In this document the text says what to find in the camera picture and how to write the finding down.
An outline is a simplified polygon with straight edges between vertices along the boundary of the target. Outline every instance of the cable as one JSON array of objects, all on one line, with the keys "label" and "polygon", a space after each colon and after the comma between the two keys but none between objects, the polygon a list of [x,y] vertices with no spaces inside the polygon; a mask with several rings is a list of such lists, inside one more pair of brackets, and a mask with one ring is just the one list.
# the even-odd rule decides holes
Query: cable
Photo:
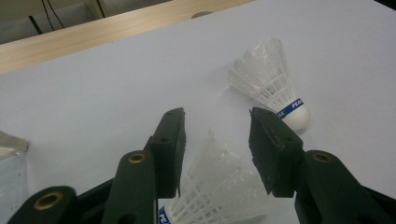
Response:
[{"label": "cable", "polygon": [[49,3],[49,7],[52,10],[52,13],[55,15],[56,19],[58,20],[58,22],[61,24],[62,28],[64,28],[64,25],[62,24],[61,20],[59,20],[58,15],[56,15],[55,10],[53,10],[52,5],[50,4],[50,0],[47,0],[47,2]]},{"label": "cable", "polygon": [[106,17],[106,16],[105,16],[105,12],[104,12],[103,9],[102,9],[102,4],[100,3],[100,0],[96,0],[96,3],[97,3],[98,6],[99,6],[100,13],[102,14],[102,17],[105,18],[105,17]]},{"label": "cable", "polygon": [[49,13],[47,11],[46,4],[44,3],[44,0],[41,0],[41,3],[43,4],[44,10],[46,11],[47,20],[49,20],[50,28],[52,28],[52,31],[55,31],[55,29],[53,29],[52,22],[50,22],[50,16],[49,16]]},{"label": "cable", "polygon": [[42,35],[43,32],[40,30],[40,27],[37,25],[37,22],[35,22],[35,18],[33,18],[33,16],[29,16],[29,20],[33,24],[33,26],[35,27],[35,30],[37,31],[37,33],[39,35]]}]

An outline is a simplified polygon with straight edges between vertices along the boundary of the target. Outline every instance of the shuttlecock cork base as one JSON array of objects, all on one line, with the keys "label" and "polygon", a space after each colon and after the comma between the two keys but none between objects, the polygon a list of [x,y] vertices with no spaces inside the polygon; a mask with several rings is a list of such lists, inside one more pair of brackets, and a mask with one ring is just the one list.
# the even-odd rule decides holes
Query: shuttlecock cork base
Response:
[{"label": "shuttlecock cork base", "polygon": [[172,224],[172,222],[169,220],[168,215],[166,215],[165,207],[162,207],[160,211],[158,211],[158,223]]},{"label": "shuttlecock cork base", "polygon": [[270,109],[293,130],[308,124],[310,113],[304,102],[296,98],[289,68],[279,39],[261,42],[235,60],[228,81],[244,94]]}]

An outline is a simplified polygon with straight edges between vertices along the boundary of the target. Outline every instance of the black mechanical part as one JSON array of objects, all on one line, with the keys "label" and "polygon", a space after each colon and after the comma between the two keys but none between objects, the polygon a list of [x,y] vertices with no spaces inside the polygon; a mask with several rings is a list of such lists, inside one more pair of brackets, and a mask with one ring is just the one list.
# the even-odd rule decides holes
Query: black mechanical part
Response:
[{"label": "black mechanical part", "polygon": [[150,152],[133,151],[124,155],[113,179],[101,223],[155,223],[158,206],[154,171]]},{"label": "black mechanical part", "polygon": [[145,147],[154,155],[159,198],[174,198],[177,190],[180,195],[180,176],[186,147],[184,122],[183,108],[166,112]]},{"label": "black mechanical part", "polygon": [[262,182],[276,197],[296,191],[300,223],[396,223],[395,201],[360,185],[334,155],[304,152],[303,141],[270,111],[254,107],[251,117],[249,146]]},{"label": "black mechanical part", "polygon": [[303,141],[276,114],[253,107],[249,147],[267,193],[293,197]]},{"label": "black mechanical part", "polygon": [[113,179],[79,196],[69,187],[39,191],[8,223],[157,223],[157,199],[173,198],[179,189],[184,118],[183,108],[166,112],[144,150],[122,157]]},{"label": "black mechanical part", "polygon": [[30,197],[8,223],[75,223],[76,202],[76,192],[72,188],[43,189]]}]

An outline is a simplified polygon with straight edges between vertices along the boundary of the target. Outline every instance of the bolt hole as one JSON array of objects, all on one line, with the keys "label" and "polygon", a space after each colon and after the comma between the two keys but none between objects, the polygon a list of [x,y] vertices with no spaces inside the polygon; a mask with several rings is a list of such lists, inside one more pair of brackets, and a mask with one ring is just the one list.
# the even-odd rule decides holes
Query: bolt hole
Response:
[{"label": "bolt hole", "polygon": [[323,153],[315,153],[314,159],[320,162],[330,162],[331,157]]},{"label": "bolt hole", "polygon": [[139,163],[139,162],[144,161],[145,159],[146,159],[145,154],[134,154],[128,159],[128,161],[130,163]]},{"label": "bolt hole", "polygon": [[35,201],[34,208],[36,210],[49,209],[58,202],[60,202],[63,196],[64,195],[59,191],[48,193]]},{"label": "bolt hole", "polygon": [[134,214],[125,214],[119,218],[119,224],[134,224],[136,222],[136,216]]},{"label": "bolt hole", "polygon": [[161,138],[160,142],[167,143],[167,142],[169,142],[169,138]]}]

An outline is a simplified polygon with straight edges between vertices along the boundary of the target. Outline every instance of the white shuttlecock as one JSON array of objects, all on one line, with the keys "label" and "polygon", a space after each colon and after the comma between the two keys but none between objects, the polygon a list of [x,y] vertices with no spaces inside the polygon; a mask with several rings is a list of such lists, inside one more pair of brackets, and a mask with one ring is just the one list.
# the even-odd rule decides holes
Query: white shuttlecock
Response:
[{"label": "white shuttlecock", "polygon": [[259,174],[210,134],[181,184],[181,196],[160,209],[159,223],[231,223],[268,213],[273,204]]},{"label": "white shuttlecock", "polygon": [[309,110],[295,97],[279,39],[271,38],[254,50],[247,50],[242,59],[235,60],[228,80],[231,86],[276,113],[293,130],[307,125]]}]

